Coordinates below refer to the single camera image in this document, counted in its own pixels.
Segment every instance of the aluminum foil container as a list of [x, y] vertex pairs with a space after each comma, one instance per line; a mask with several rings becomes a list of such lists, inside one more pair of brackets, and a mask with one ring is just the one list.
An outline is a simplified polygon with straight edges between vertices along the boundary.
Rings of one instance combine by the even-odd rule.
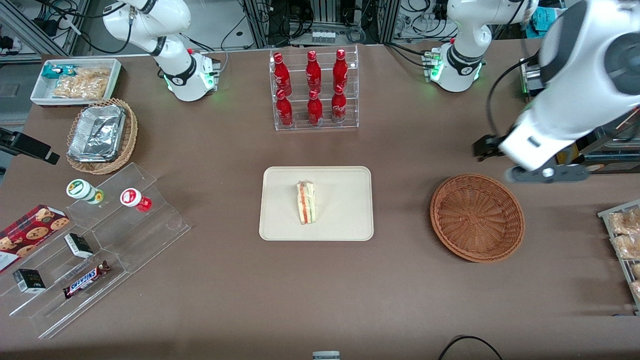
[[127, 112], [117, 105], [82, 111], [67, 155], [80, 162], [111, 162], [118, 157]]

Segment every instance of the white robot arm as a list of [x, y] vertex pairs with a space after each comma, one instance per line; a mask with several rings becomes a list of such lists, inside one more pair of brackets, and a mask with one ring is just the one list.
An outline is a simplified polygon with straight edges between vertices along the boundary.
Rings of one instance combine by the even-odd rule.
[[545, 89], [505, 138], [476, 142], [475, 155], [511, 158], [518, 165], [507, 171], [512, 181], [586, 179], [582, 166], [556, 165], [553, 157], [640, 104], [640, 3], [576, 3], [549, 29], [539, 63]]
[[[210, 58], [191, 53], [175, 35], [189, 28], [191, 12], [183, 0], [125, 0], [130, 6], [103, 17], [107, 30], [148, 52], [164, 72], [169, 89], [182, 101], [195, 101], [215, 90]], [[120, 3], [105, 7], [104, 12]]]
[[447, 18], [456, 23], [458, 34], [455, 43], [432, 49], [430, 80], [450, 92], [468, 89], [493, 39], [487, 25], [525, 21], [536, 7], [538, 0], [449, 0]]

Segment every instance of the empty wicker basket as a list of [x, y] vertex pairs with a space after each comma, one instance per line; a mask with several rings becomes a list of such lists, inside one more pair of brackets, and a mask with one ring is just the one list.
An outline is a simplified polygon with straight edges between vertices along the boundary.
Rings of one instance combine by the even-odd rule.
[[431, 198], [430, 215], [442, 243], [477, 263], [506, 259], [524, 236], [518, 201], [504, 185], [483, 175], [447, 179]]
[[[136, 146], [136, 136], [138, 135], [138, 121], [136, 120], [136, 114], [133, 113], [129, 105], [120, 99], [109, 99], [105, 101], [96, 102], [91, 107], [118, 105], [127, 112], [127, 118], [125, 119], [124, 130], [122, 131], [122, 141], [120, 142], [120, 150], [116, 160], [111, 163], [81, 163], [79, 161], [72, 160], [67, 155], [67, 161], [71, 166], [82, 172], [89, 172], [94, 175], [104, 175], [110, 172], [114, 172], [123, 167], [129, 161], [133, 148]], [[80, 114], [76, 116], [76, 121], [71, 125], [71, 130], [67, 136], [67, 146], [71, 145], [71, 140], [74, 138], [76, 132], [76, 126], [78, 125], [78, 119]]]

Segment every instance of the red cookie box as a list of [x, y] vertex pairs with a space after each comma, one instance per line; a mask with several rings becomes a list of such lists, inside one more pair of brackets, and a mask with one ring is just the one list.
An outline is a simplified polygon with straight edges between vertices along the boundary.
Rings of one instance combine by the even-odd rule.
[[36, 247], [69, 223], [60, 210], [38, 205], [0, 231], [0, 273], [29, 255]]

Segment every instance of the table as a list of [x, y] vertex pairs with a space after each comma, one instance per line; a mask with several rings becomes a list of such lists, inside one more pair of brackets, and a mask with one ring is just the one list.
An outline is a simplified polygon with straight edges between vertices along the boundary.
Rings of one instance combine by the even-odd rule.
[[[425, 43], [415, 48], [430, 49]], [[596, 213], [634, 200], [634, 175], [575, 184], [506, 184], [526, 219], [507, 260], [475, 264], [449, 252], [428, 204], [447, 177], [502, 180], [506, 158], [478, 163], [471, 144], [489, 132], [494, 79], [538, 43], [492, 44], [472, 88], [425, 84], [420, 68], [385, 47], [359, 46], [360, 128], [277, 133], [268, 52], [233, 53], [219, 92], [183, 103], [155, 77], [151, 57], [120, 58], [116, 95], [140, 124], [132, 160], [193, 229], [52, 340], [3, 312], [0, 349], [11, 359], [435, 359], [451, 338], [473, 334], [506, 359], [632, 359], [640, 319]], [[504, 131], [524, 102], [515, 73], [494, 97]], [[67, 150], [78, 109], [33, 106], [24, 130]], [[372, 172], [375, 234], [367, 242], [272, 242], [258, 234], [262, 173], [271, 166], [363, 165]], [[25, 156], [0, 187], [0, 224], [35, 204], [64, 208], [82, 177]], [[486, 356], [475, 343], [455, 354]]]

